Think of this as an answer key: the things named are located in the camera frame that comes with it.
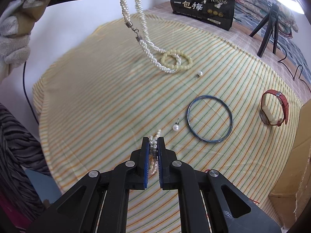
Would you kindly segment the left hand white glove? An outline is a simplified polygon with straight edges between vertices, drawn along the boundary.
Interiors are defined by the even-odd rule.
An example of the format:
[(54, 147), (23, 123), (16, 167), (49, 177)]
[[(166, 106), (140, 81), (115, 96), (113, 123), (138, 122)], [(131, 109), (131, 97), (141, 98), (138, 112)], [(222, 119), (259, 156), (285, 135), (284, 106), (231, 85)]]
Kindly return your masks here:
[(1, 81), (25, 63), (31, 31), (51, 0), (14, 0), (1, 16)]

